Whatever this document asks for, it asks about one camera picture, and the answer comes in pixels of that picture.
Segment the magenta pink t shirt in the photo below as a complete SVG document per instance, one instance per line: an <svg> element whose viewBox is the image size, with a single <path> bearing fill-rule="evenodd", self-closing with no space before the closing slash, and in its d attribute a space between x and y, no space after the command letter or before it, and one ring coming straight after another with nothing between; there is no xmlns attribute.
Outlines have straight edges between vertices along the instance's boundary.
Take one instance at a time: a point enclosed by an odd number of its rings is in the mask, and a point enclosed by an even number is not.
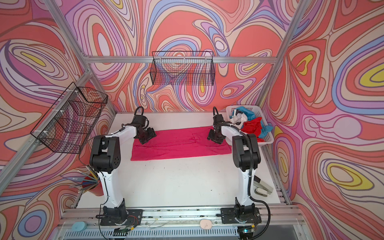
<svg viewBox="0 0 384 240"><path fill-rule="evenodd" d="M182 159L227 155L232 148L227 142L217 144L208 140L213 127L163 130L145 144L134 140L131 161Z"/></svg>

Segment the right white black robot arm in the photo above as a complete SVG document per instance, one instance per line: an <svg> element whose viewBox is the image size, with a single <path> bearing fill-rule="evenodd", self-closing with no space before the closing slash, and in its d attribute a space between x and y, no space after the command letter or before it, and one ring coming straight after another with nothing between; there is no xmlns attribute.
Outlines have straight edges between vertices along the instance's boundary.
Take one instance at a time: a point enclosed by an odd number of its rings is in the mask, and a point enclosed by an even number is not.
<svg viewBox="0 0 384 240"><path fill-rule="evenodd" d="M261 219L251 194L253 171L261 161L257 137L226 122L218 109L213 107L213 129L209 132L208 140L220 145L229 140L232 146L233 162L239 173L234 219L239 223L259 224Z"/></svg>

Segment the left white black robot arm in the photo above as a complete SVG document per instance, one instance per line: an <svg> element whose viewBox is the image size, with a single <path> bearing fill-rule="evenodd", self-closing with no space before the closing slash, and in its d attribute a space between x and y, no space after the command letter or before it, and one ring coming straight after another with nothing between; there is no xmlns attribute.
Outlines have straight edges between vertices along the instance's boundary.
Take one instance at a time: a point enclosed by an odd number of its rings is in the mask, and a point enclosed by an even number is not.
<svg viewBox="0 0 384 240"><path fill-rule="evenodd" d="M156 137L149 120L144 116L144 108L137 107L131 123L108 135L93 138L90 156L90 167L97 173L100 180L104 203L101 213L97 215L103 226L124 226L128 224L129 214L119 184L118 167L121 163L121 143L135 139L144 145Z"/></svg>

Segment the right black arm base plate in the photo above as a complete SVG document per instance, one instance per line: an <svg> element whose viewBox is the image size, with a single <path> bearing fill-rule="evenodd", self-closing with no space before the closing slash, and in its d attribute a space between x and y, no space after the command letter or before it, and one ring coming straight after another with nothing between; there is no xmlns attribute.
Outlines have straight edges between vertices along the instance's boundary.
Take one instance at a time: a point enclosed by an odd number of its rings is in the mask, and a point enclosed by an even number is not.
<svg viewBox="0 0 384 240"><path fill-rule="evenodd" d="M217 214L221 218L223 224L255 224L262 222L258 208L253 213L237 214L234 208L221 208L221 212Z"/></svg>

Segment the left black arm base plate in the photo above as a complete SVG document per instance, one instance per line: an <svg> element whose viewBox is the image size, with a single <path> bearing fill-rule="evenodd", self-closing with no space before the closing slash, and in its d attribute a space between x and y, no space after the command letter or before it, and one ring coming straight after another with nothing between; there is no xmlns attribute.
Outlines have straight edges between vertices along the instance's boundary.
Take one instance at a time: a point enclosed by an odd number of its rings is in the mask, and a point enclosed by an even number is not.
<svg viewBox="0 0 384 240"><path fill-rule="evenodd" d="M107 209L100 219L101 226L137 226L141 224L142 209L128 209L125 213L120 210Z"/></svg>

